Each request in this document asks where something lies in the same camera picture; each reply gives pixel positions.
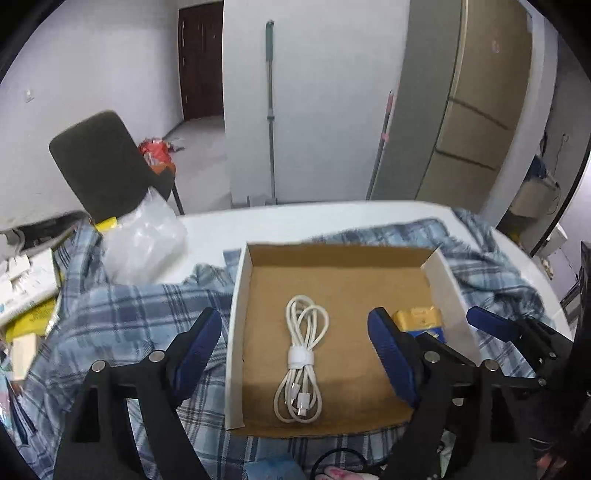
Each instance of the chair backrest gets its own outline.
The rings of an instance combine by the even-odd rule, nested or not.
[[[49,151],[97,223],[134,210],[154,184],[155,174],[112,111],[68,128],[51,141]]]

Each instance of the blue gripper pad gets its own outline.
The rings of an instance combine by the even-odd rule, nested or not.
[[[418,401],[423,365],[416,340],[401,332],[386,310],[376,308],[368,315],[368,334],[396,395],[411,407]]]
[[[184,358],[178,364],[171,382],[171,394],[177,404],[193,395],[213,349],[222,333],[222,317],[217,310],[207,308],[191,329],[181,335],[194,335],[187,345]]]
[[[519,337],[519,328],[516,323],[480,307],[469,309],[466,320],[473,327],[503,342],[513,342]]]

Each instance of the concrete floor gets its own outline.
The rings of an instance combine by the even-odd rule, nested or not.
[[[223,117],[185,122],[166,140],[185,147],[171,154],[177,166],[176,185],[185,214],[230,209]],[[177,212],[172,195],[168,203]]]

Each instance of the wooden door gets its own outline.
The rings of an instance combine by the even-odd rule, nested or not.
[[[185,120],[223,115],[223,2],[178,11],[178,62]]]

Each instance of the yellow battery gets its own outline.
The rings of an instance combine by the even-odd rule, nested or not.
[[[415,307],[399,310],[394,314],[394,323],[403,332],[418,336],[427,332],[445,343],[441,311],[436,307]]]

